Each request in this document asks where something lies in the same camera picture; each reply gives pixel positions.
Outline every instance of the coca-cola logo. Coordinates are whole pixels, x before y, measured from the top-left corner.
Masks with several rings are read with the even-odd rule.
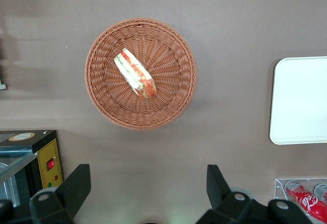
[[[318,198],[315,195],[308,195],[302,199],[301,203],[310,211],[311,207],[318,203]]]

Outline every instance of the black machine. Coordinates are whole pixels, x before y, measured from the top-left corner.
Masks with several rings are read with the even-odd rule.
[[[90,190],[89,165],[81,164],[54,192],[37,193],[28,203],[15,208],[10,200],[0,200],[0,223],[73,224]]]
[[[55,192],[36,194],[15,208],[10,200],[0,201],[0,223],[73,224],[90,189],[89,165],[79,165]],[[207,168],[207,194],[212,209],[196,224],[312,224],[292,202],[271,200],[266,207],[242,192],[232,192],[216,165]]]
[[[56,131],[0,131],[0,199],[16,207],[62,181]]]
[[[312,224],[292,202],[271,200],[266,207],[244,193],[232,192],[216,165],[207,167],[206,190],[212,209],[196,224]]]

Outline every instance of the glass panel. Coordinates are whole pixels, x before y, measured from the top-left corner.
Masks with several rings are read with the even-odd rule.
[[[7,167],[6,164],[0,163],[0,169]],[[0,184],[0,200],[11,200],[13,206],[19,205],[18,188],[16,177],[12,176],[5,182]]]
[[[0,184],[14,176],[22,168],[32,162],[37,157],[37,153],[30,152],[0,152]]]

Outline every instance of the round label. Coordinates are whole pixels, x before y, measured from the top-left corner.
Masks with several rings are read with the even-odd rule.
[[[14,136],[10,137],[9,140],[10,141],[23,141],[23,140],[32,138],[33,136],[35,136],[35,134],[32,132],[22,133],[22,134],[18,134],[18,135],[14,135]]]

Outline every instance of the yellow control panel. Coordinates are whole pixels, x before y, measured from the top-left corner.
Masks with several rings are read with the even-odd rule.
[[[57,187],[62,183],[62,173],[56,139],[38,151],[38,163],[43,188]]]

